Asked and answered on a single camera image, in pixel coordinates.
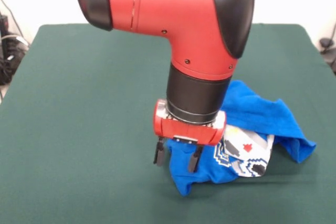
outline blue towel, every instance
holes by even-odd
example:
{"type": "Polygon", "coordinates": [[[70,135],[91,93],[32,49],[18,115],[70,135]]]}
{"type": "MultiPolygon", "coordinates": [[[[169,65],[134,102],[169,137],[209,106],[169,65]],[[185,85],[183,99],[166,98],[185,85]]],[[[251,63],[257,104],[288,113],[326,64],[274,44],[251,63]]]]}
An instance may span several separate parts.
{"type": "MultiPolygon", "coordinates": [[[[283,146],[297,163],[307,159],[316,147],[316,143],[306,139],[283,101],[265,100],[242,81],[230,83],[222,110],[226,112],[229,125],[253,131],[263,139],[274,135],[274,144],[283,146]]],[[[204,147],[195,173],[189,173],[187,169],[195,145],[173,140],[167,140],[165,145],[171,153],[170,172],[182,196],[190,193],[193,183],[221,184],[240,177],[231,165],[237,159],[223,154],[222,141],[217,146],[204,147]]]]}

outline electrical cord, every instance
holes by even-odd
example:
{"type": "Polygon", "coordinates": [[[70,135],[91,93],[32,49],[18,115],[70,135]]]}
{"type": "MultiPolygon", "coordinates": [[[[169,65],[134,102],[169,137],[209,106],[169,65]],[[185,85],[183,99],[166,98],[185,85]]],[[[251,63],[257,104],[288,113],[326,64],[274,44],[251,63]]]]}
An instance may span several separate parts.
{"type": "Polygon", "coordinates": [[[16,40],[20,41],[22,44],[26,45],[27,47],[30,47],[30,43],[25,40],[24,37],[18,35],[18,34],[9,34],[4,37],[1,37],[1,40],[9,39],[9,38],[15,38],[16,40]]]}
{"type": "Polygon", "coordinates": [[[0,85],[6,85],[12,81],[13,70],[7,60],[0,57],[0,85]]]}
{"type": "Polygon", "coordinates": [[[19,30],[19,33],[20,33],[21,37],[23,37],[23,33],[22,33],[22,31],[21,31],[19,25],[18,25],[17,22],[16,22],[16,19],[15,19],[13,13],[12,13],[12,10],[8,8],[8,6],[6,5],[6,3],[5,3],[3,0],[0,0],[0,1],[4,4],[4,6],[7,8],[7,10],[9,11],[9,13],[11,14],[11,16],[12,16],[12,18],[13,18],[13,21],[14,21],[14,23],[15,23],[17,29],[19,30]]]}
{"type": "Polygon", "coordinates": [[[331,47],[331,45],[332,45],[332,40],[333,40],[333,38],[334,38],[334,36],[335,36],[335,31],[336,31],[336,23],[335,23],[335,25],[334,25],[334,29],[333,29],[333,31],[332,31],[332,34],[331,34],[329,43],[328,43],[328,45],[324,48],[324,50],[323,50],[323,52],[322,52],[323,54],[324,54],[325,52],[327,52],[327,50],[329,49],[329,47],[331,47]]]}

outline table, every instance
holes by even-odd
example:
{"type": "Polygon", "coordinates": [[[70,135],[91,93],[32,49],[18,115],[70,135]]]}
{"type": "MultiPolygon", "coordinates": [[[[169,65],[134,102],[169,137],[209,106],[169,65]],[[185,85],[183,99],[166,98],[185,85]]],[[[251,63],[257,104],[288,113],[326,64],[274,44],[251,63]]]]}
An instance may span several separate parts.
{"type": "Polygon", "coordinates": [[[0,105],[0,223],[334,223],[336,79],[298,25],[254,24],[234,79],[283,99],[313,155],[181,197],[153,165],[171,49],[90,25],[42,26],[0,105]]]}

